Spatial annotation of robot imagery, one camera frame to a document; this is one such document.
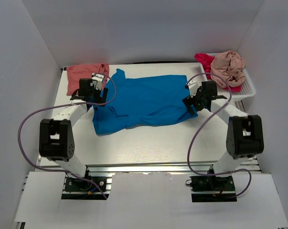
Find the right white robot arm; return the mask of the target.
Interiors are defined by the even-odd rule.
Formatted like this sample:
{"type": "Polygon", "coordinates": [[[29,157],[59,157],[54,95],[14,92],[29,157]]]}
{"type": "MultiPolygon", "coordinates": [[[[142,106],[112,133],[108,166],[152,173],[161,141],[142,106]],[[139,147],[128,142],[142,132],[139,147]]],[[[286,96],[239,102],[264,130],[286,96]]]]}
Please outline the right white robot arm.
{"type": "Polygon", "coordinates": [[[248,158],[264,151],[260,116],[249,115],[230,104],[232,96],[219,95],[216,83],[213,81],[205,81],[201,85],[193,81],[187,83],[185,88],[189,90],[190,95],[182,101],[190,114],[206,109],[212,114],[204,125],[215,115],[227,124],[226,151],[211,166],[210,175],[228,177],[248,158]]]}

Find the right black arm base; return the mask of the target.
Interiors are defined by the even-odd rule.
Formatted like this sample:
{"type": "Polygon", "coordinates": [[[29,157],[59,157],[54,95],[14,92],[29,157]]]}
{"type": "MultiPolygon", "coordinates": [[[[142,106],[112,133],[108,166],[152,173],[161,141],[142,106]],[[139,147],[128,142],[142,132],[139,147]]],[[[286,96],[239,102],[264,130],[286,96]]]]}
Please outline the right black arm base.
{"type": "Polygon", "coordinates": [[[193,203],[237,201],[232,176],[192,176],[185,181],[185,185],[191,188],[193,203]]]}

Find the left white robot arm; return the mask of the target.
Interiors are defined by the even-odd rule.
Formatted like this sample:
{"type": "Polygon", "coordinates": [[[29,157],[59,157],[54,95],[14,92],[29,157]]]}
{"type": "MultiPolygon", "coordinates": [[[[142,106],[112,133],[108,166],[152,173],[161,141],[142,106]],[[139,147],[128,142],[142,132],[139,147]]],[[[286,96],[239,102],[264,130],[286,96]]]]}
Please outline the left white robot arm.
{"type": "Polygon", "coordinates": [[[70,103],[52,119],[40,122],[39,153],[40,156],[55,162],[71,177],[86,178],[88,168],[75,155],[73,126],[88,111],[88,104],[105,104],[108,89],[106,77],[100,73],[91,78],[81,78],[79,88],[70,98],[70,103]]]}

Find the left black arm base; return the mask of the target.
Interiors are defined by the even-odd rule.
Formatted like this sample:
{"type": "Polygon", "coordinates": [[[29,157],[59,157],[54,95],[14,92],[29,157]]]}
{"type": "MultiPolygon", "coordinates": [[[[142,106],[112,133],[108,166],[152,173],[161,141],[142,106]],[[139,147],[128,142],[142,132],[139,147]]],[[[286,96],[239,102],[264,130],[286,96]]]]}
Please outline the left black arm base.
{"type": "MultiPolygon", "coordinates": [[[[109,177],[91,177],[106,197],[110,192],[109,177]]],[[[64,181],[62,200],[106,200],[94,184],[83,180],[66,177],[64,181]]]]}

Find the blue t-shirt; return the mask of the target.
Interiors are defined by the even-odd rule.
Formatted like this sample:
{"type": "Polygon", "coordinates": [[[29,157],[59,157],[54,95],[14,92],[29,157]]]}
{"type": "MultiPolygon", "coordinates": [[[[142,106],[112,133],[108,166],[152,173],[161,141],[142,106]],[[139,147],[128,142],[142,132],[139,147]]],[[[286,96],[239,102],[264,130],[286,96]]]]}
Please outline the blue t-shirt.
{"type": "Polygon", "coordinates": [[[185,75],[126,78],[117,69],[106,87],[107,104],[94,107],[97,135],[108,135],[136,126],[175,125],[198,116],[190,114],[182,100],[189,95],[185,75]]]}

